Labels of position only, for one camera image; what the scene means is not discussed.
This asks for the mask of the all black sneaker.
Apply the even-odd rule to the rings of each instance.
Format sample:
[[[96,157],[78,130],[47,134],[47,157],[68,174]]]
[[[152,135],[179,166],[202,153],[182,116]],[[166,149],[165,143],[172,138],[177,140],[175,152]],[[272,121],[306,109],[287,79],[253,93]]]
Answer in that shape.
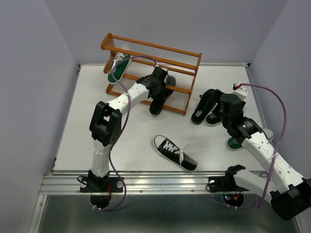
[[[171,85],[171,86],[176,86],[176,80],[174,76],[168,76],[166,79],[166,85]],[[174,91],[170,89],[165,89],[164,90],[164,97],[160,99],[153,99],[150,107],[149,107],[149,112],[150,114],[157,116],[159,115],[164,107],[164,104],[166,100],[172,95]]]
[[[198,125],[206,121],[207,115],[209,115],[217,105],[221,106],[220,97],[222,94],[223,92],[218,89],[209,89],[204,94],[200,95],[199,97],[201,100],[191,116],[192,123]]]

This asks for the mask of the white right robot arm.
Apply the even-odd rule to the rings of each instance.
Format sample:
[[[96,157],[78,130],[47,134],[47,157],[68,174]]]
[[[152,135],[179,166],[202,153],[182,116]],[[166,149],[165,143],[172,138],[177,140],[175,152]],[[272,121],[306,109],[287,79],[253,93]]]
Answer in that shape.
[[[221,119],[229,135],[235,138],[268,173],[266,179],[256,176],[243,166],[224,176],[228,189],[245,188],[271,204],[283,220],[290,220],[311,206],[311,181],[294,170],[276,152],[262,128],[244,117],[242,100],[235,94],[220,98]]]

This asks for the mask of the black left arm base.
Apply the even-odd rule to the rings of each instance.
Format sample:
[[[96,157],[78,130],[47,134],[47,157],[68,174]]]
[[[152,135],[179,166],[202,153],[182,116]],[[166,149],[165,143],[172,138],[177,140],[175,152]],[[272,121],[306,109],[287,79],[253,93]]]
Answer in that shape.
[[[78,176],[81,193],[122,193],[123,183],[118,177],[109,177],[109,173],[104,177],[98,177],[91,170],[87,176]]]

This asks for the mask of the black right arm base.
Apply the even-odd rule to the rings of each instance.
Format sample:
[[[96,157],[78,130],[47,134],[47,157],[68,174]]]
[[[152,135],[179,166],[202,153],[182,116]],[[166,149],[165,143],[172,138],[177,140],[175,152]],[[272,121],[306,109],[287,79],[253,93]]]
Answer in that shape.
[[[235,181],[235,176],[242,175],[246,178],[246,175],[254,175],[252,172],[246,170],[242,165],[230,166],[223,176],[211,176],[208,178],[208,183],[205,189],[211,193],[216,192],[233,192],[233,191],[247,191],[245,187],[240,187]]]

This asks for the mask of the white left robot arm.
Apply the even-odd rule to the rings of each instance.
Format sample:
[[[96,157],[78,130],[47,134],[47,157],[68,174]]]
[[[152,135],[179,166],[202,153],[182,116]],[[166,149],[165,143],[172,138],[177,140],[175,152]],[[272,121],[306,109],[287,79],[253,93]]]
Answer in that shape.
[[[88,172],[91,185],[97,191],[108,187],[109,153],[122,133],[122,118],[129,118],[129,111],[149,98],[156,99],[166,87],[168,70],[155,67],[152,74],[138,79],[130,89],[117,98],[105,103],[98,102],[90,122],[89,130],[93,138],[93,160]]]

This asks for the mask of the green sneaker white laces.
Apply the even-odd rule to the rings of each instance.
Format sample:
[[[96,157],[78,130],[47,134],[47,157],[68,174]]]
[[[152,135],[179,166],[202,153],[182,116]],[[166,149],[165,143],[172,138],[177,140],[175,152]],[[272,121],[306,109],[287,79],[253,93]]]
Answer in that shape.
[[[128,66],[131,63],[131,55],[117,52],[113,60],[111,70],[108,73],[108,81],[110,84],[117,84],[117,80],[121,81],[124,73],[126,72]]]

